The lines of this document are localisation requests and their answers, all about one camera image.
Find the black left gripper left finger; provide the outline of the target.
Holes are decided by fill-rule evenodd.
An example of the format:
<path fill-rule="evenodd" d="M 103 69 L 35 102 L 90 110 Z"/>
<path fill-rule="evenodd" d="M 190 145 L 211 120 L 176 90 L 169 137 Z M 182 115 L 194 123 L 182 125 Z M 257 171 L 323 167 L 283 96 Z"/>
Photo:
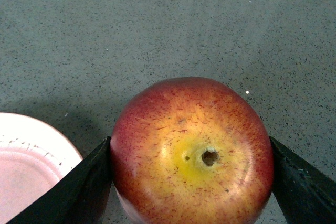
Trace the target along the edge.
<path fill-rule="evenodd" d="M 102 223 L 112 184 L 110 140 L 9 223 Z"/>

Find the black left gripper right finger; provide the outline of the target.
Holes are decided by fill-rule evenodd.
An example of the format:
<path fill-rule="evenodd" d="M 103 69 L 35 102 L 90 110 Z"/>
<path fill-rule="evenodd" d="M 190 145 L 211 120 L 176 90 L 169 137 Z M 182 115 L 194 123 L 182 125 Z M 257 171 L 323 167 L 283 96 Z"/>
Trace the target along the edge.
<path fill-rule="evenodd" d="M 287 223 L 335 223 L 335 181 L 278 140 L 273 194 Z"/>

